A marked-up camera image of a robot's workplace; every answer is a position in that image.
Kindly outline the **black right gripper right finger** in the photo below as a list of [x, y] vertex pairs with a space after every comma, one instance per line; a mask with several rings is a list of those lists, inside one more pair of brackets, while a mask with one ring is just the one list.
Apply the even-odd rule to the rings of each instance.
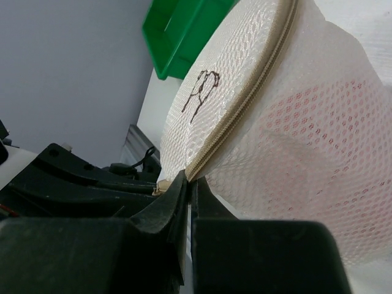
[[241, 220], [205, 179], [190, 185], [195, 293], [350, 293], [337, 244], [319, 222]]

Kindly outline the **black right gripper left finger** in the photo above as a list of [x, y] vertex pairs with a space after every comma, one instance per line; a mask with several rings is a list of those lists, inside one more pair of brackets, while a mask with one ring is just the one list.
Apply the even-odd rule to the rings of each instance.
[[2, 293], [178, 293], [184, 284], [187, 179], [130, 218], [1, 222]]

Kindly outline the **pink bra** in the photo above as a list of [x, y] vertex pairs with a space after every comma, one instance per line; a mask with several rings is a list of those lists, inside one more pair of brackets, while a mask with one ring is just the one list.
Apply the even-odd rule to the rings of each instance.
[[281, 97], [208, 181], [243, 214], [324, 223], [344, 251], [391, 246], [391, 100], [370, 78]]

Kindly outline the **white mesh laundry bag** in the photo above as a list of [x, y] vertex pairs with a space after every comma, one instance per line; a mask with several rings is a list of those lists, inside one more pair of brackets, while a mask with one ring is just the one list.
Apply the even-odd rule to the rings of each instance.
[[254, 219], [319, 221], [355, 293], [391, 292], [391, 93], [314, 1], [240, 1], [183, 80], [160, 144]]

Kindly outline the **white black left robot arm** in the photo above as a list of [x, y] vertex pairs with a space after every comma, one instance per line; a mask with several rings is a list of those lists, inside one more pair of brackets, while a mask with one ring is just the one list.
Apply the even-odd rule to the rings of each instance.
[[161, 171], [156, 148], [133, 165], [99, 168], [55, 143], [16, 174], [6, 175], [12, 141], [1, 126], [1, 219], [8, 217], [131, 217], [151, 204]]

